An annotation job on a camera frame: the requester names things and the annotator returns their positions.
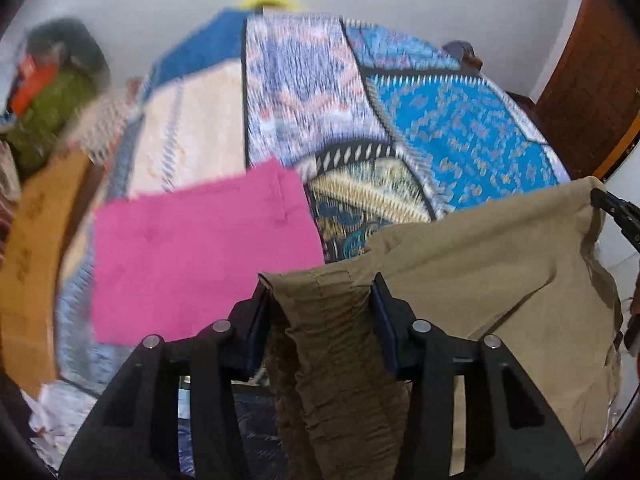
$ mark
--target folded clothes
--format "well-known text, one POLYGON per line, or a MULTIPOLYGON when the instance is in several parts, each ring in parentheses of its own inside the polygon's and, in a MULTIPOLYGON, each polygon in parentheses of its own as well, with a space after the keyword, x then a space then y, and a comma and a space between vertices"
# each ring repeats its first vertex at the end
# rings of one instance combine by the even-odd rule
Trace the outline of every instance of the folded clothes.
POLYGON ((98 342, 190 337, 250 298, 258 272, 324 263, 295 170, 113 202, 95 219, 92 321, 98 342))

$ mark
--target khaki cloth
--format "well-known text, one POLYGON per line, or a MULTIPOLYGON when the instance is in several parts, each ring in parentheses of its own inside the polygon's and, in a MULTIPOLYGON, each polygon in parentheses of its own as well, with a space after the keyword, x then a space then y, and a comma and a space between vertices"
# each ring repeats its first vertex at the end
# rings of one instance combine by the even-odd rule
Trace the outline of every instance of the khaki cloth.
MULTIPOLYGON (((622 322, 614 281, 593 255, 604 214, 590 191, 601 186, 585 178, 438 223, 389 226, 353 260, 263 276, 286 316, 274 322, 267 368, 290 476, 393 476, 408 395, 372 332, 376 272, 449 335, 497 333, 585 460, 617 391, 612 341, 622 322)), ((463 467, 462 395, 457 388, 452 471, 463 467)))

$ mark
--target blue patterned quilt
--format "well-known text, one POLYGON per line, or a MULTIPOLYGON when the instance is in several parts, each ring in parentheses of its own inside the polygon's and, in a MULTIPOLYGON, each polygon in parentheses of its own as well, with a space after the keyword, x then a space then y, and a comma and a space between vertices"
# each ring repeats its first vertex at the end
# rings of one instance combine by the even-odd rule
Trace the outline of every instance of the blue patterned quilt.
MULTIPOLYGON (((147 104, 229 59, 242 62, 246 166, 274 157, 298 170, 328 262, 357 256, 387 224, 437 221, 569 180, 505 92, 429 43, 336 16, 227 10, 154 65, 106 200, 126 196, 147 104)), ((92 254, 89 238, 60 287, 56 355, 63 378, 100 394, 130 348, 93 339, 92 254)))

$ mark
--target blue paisley fabric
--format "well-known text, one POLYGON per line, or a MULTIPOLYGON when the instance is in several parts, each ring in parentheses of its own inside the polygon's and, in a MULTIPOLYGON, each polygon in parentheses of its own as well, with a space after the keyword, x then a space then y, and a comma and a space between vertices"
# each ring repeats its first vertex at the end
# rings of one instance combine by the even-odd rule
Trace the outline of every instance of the blue paisley fabric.
POLYGON ((395 142, 453 208, 558 184, 543 146, 484 79, 372 76, 367 85, 395 142))
POLYGON ((347 22, 345 31, 358 62, 368 68, 460 69, 446 52, 404 32, 356 21, 347 22))
POLYGON ((420 185, 404 162, 394 156, 369 157, 308 184, 327 262, 363 254, 369 237, 385 225, 431 221, 420 185))

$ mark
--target bed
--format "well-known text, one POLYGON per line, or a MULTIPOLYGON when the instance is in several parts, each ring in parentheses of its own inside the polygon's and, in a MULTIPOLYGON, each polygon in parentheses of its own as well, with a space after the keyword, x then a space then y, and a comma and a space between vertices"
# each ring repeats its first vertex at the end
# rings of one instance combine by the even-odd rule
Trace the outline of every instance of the bed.
MULTIPOLYGON (((225 10, 143 81, 62 261, 60 377, 99 396, 132 348, 90 323, 101 205, 244 173, 298 170, 326 262, 381 227, 569 181, 526 114, 478 70, 407 34, 323 14, 225 10)), ((264 384, 263 371, 250 384, 264 384)))

